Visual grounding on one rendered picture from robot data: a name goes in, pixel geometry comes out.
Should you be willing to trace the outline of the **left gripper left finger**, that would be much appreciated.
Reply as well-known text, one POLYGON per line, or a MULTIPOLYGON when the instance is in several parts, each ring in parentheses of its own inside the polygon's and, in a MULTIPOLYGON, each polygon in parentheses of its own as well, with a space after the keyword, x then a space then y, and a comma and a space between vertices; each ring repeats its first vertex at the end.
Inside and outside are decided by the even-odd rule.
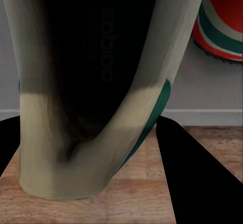
POLYGON ((0 176, 20 145, 20 116, 0 121, 0 176))

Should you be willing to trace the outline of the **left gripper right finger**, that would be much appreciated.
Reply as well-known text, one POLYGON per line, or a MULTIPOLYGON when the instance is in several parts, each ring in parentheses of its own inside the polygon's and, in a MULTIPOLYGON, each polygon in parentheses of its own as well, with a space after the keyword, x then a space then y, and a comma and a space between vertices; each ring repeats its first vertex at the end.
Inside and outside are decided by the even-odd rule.
POLYGON ((243 184, 174 120, 156 136, 177 224, 243 224, 243 184))

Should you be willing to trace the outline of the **gym shoe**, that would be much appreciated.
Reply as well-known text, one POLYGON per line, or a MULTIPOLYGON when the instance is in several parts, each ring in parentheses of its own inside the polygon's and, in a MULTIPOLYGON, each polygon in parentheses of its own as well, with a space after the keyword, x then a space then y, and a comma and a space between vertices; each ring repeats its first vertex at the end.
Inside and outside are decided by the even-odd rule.
POLYGON ((20 92, 19 184, 100 194, 157 123, 201 0, 4 0, 20 92))
POLYGON ((201 0, 191 35, 207 56, 243 65, 243 0, 201 0))

